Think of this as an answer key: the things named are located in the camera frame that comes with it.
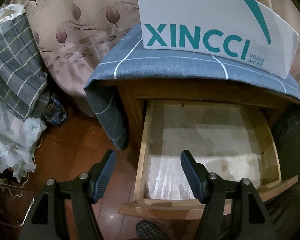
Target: white box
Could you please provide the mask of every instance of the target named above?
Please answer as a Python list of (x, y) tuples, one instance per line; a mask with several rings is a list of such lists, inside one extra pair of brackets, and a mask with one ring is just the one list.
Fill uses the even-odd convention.
[(285, 79), (299, 34), (255, 0), (138, 0), (145, 49), (221, 56)]

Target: blue gripper pad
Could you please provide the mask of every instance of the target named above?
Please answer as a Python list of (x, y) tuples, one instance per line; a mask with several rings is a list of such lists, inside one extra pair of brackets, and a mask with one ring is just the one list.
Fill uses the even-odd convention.
[(106, 163), (104, 164), (102, 171), (95, 183), (95, 190), (93, 194), (93, 199), (97, 203), (99, 199), (103, 198), (106, 188), (108, 186), (109, 180), (111, 178), (112, 172), (115, 168), (117, 162), (117, 156), (114, 151), (111, 152)]
[(186, 155), (186, 151), (183, 151), (181, 153), (181, 166), (183, 169), (183, 172), (186, 175), (186, 178), (188, 180), (188, 183), (190, 185), (190, 188), (192, 190), (192, 193), (196, 199), (200, 201), (200, 203), (203, 203), (204, 196), (202, 193), (202, 182), (200, 181), (197, 173), (195, 172), (188, 156)]

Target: blue tablecloth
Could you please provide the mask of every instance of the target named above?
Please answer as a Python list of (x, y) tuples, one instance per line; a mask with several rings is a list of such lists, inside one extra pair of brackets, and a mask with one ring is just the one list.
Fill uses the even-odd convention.
[(100, 86), (98, 81), (136, 78), (232, 80), (300, 100), (299, 85), (291, 75), (283, 80), (262, 69), (223, 57), (180, 50), (144, 49), (141, 25), (138, 24), (101, 61), (84, 88), (94, 113), (119, 150), (124, 150), (129, 141), (122, 103), (115, 86)]

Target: open drawer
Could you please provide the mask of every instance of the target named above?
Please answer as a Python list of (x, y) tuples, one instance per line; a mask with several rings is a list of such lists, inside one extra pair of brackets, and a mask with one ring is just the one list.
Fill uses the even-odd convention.
[[(281, 181), (279, 159), (266, 119), (258, 107), (216, 103), (148, 102), (133, 202), (119, 213), (148, 219), (200, 219), (181, 167), (189, 150), (197, 162), (223, 179), (247, 177), (263, 201), (298, 181)], [(231, 211), (226, 200), (224, 214)]]

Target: silver bolt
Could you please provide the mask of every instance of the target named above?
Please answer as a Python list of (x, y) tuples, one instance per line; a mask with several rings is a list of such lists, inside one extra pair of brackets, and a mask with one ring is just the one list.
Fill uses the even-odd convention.
[(214, 172), (209, 173), (209, 178), (210, 179), (216, 179), (217, 177), (218, 177), (218, 175), (216, 173), (214, 173)]
[(48, 179), (48, 180), (47, 180), (47, 185), (48, 185), (48, 186), (53, 185), (53, 183), (54, 183), (54, 179)]
[(86, 179), (88, 177), (88, 173), (81, 173), (80, 175), (79, 175), (79, 178), (80, 179)]
[(243, 178), (242, 179), (242, 182), (244, 183), (244, 184), (246, 184), (246, 185), (249, 185), (250, 184), (250, 179), (248, 179), (248, 178)]

